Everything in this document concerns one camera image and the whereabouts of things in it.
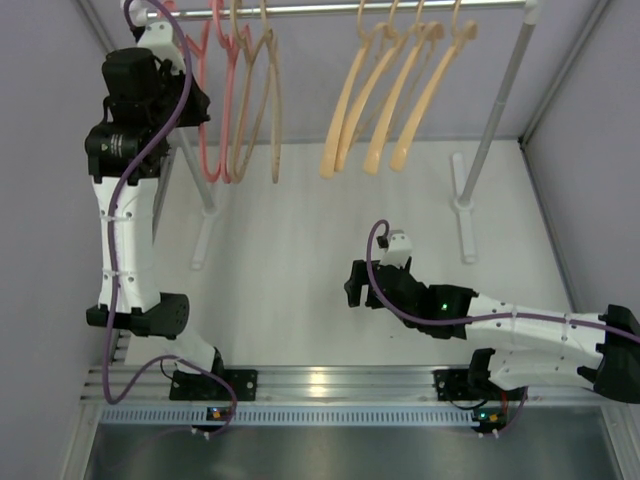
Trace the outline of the pink thick hanger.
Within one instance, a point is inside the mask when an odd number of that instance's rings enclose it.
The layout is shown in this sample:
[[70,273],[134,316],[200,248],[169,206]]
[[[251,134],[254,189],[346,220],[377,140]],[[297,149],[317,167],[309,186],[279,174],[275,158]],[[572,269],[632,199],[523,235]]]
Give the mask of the pink thick hanger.
[[229,148],[230,130],[231,130],[231,115],[232,115],[232,103],[233,103],[233,90],[235,81],[235,71],[237,65],[237,59],[239,55],[239,46],[235,42],[233,35],[226,34],[221,25],[221,12],[224,8],[224,2],[217,0],[212,3],[212,18],[214,27],[216,30],[216,36],[220,47],[226,53],[226,77],[225,77],[225,92],[223,102],[223,115],[221,120],[219,149],[218,149],[218,163],[216,170],[214,171],[211,183],[215,183],[221,180],[223,183],[229,184],[231,182],[231,176],[227,168],[227,156]]
[[[189,49],[189,53],[196,60],[196,81],[198,86],[202,91],[206,89],[206,81],[207,81],[207,58],[208,58],[208,46],[209,46],[209,37],[211,35],[212,28],[216,26],[217,15],[215,13],[216,2],[210,1],[209,8],[212,13],[207,17],[204,22],[204,26],[200,31],[200,37],[198,40],[194,40],[189,34],[186,34],[187,45]],[[213,171],[209,168],[208,162],[208,144],[207,144],[207,128],[206,124],[202,123],[198,127],[198,145],[199,145],[199,159],[201,171],[204,176],[204,179],[210,183],[214,184],[220,177],[220,170],[216,167]]]

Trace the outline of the cream hanger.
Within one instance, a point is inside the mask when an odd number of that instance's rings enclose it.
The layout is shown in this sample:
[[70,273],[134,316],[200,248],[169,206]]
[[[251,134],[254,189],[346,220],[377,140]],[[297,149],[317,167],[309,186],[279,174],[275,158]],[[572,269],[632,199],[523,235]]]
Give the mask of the cream hanger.
[[396,79],[383,103],[378,122],[374,129],[363,171],[376,175],[384,151],[401,114],[407,109],[419,81],[434,55],[441,40],[445,37],[444,26],[439,21],[422,21],[422,10],[425,2],[419,1],[414,24],[409,28],[406,37],[415,40]]
[[329,124],[324,144],[324,151],[319,166],[319,175],[322,179],[331,179],[336,172],[340,137],[345,124],[347,107],[355,81],[369,56],[371,46],[373,45],[376,36],[381,33],[383,37],[393,37],[393,21],[397,5],[398,1],[393,1],[389,7],[389,16],[387,21],[378,23],[369,31],[364,29],[362,22],[366,1],[361,1],[358,5],[356,27],[360,45],[345,78],[340,96],[334,109],[333,117]]
[[461,4],[462,2],[460,0],[455,1],[453,4],[451,45],[446,50],[433,75],[420,94],[392,152],[390,168],[394,172],[401,172],[405,168],[409,150],[415,139],[418,127],[430,109],[450,67],[464,50],[466,44],[477,38],[478,25],[475,20],[467,21],[462,28],[458,27],[458,16]]
[[348,154],[362,133],[372,122],[376,124],[378,122],[383,103],[392,86],[378,102],[367,120],[362,121],[361,117],[380,79],[395,68],[401,56],[407,57],[414,45],[415,40],[406,37],[410,27],[401,32],[395,28],[394,21],[393,27],[394,35],[392,38],[383,37],[381,33],[376,36],[369,56],[355,81],[340,137],[336,172],[344,170]]

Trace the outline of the beige thick hanger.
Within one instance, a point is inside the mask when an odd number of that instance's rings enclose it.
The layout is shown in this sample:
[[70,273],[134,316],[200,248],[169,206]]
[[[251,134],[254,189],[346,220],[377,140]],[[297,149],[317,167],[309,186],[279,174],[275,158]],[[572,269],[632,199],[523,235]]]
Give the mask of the beige thick hanger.
[[282,123],[283,123],[283,101],[282,86],[280,74],[280,57],[278,37],[271,26],[268,13],[267,2],[260,1],[260,19],[263,26],[263,32],[256,45],[254,46],[250,66],[254,67],[260,51],[263,47],[267,50],[268,57],[268,74],[264,83],[264,90],[256,120],[252,126],[249,144],[247,145],[245,158],[247,161],[251,159],[254,145],[259,133],[259,129],[263,120],[266,108],[267,98],[270,98],[270,148],[271,148],[271,179],[273,184],[279,182],[280,165],[281,165],[281,149],[282,149]]
[[241,183],[246,175],[246,171],[248,169],[248,166],[251,160],[251,156],[255,146],[260,124],[263,119],[265,105],[266,105],[266,95],[268,94],[268,89],[269,89],[269,86],[265,87],[262,103],[261,103],[259,112],[256,116],[255,123],[251,130],[251,136],[244,149],[244,157],[240,158],[241,150],[242,150],[244,139],[245,139],[246,125],[249,118],[249,103],[251,98],[254,67],[265,42],[263,38],[260,38],[256,43],[253,42],[251,29],[248,24],[244,25],[242,28],[239,27],[238,11],[241,6],[242,6],[241,1],[231,2],[230,18],[231,18],[233,39],[236,41],[236,44],[239,46],[245,61],[245,76],[243,79],[243,88],[242,88],[242,95],[241,95],[241,102],[240,102],[240,113],[236,120],[236,128],[234,131],[232,156],[231,156],[230,176],[231,176],[231,181],[234,184]]

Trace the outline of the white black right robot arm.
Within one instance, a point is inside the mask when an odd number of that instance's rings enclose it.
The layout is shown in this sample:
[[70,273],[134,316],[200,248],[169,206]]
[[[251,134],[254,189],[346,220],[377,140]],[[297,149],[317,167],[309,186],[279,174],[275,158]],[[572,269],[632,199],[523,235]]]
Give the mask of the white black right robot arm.
[[410,329],[473,345],[465,384],[482,399],[558,386],[639,401],[639,322],[627,307],[609,305],[602,314],[543,312],[471,288],[426,285],[408,268],[364,260],[353,262],[344,290],[350,307],[386,309]]

